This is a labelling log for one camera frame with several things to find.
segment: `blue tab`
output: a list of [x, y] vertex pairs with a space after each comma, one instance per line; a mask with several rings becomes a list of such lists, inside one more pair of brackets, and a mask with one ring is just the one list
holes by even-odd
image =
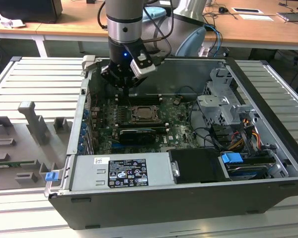
[[[146, 7], [146, 10], [153, 20], [156, 20], [160, 17], [167, 15], [166, 10], [164, 8], [158, 7], [158, 6], [149, 6], [149, 7]], [[148, 22], [148, 21], [150, 21], [150, 18], [143, 11], [143, 22]]]
[[223, 162], [226, 163], [243, 163], [243, 159], [239, 153], [224, 153], [222, 155]]
[[46, 182], [54, 182], [59, 180], [59, 172], [48, 172], [45, 175]]

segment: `black plastic cover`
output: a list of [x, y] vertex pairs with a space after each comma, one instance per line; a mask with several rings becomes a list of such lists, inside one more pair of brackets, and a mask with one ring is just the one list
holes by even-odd
[[170, 150], [169, 156], [179, 167], [176, 183], [227, 181], [218, 159], [220, 153], [215, 149]]

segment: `yellow wire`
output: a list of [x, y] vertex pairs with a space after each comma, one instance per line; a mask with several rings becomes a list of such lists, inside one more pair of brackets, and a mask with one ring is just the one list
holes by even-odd
[[240, 139], [237, 143], [233, 144], [231, 147], [229, 147], [228, 149], [231, 150], [231, 149], [234, 149], [236, 148], [237, 146], [239, 146], [240, 144], [242, 144], [244, 142], [243, 139]]

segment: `computer case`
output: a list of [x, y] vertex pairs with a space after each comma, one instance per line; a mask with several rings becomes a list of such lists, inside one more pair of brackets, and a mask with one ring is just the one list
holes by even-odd
[[0, 0], [0, 14], [12, 20], [55, 23], [62, 10], [61, 0]]

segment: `paper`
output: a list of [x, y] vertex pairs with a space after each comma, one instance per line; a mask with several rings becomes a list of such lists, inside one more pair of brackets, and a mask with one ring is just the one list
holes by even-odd
[[169, 1], [159, 1], [161, 5], [171, 5]]
[[0, 24], [5, 28], [12, 29], [14, 27], [22, 27], [25, 26], [22, 20], [11, 20], [0, 14]]
[[274, 21], [268, 16], [261, 16], [261, 15], [245, 15], [245, 14], [240, 14], [239, 15], [241, 18], [244, 20], [260, 20], [260, 21]]

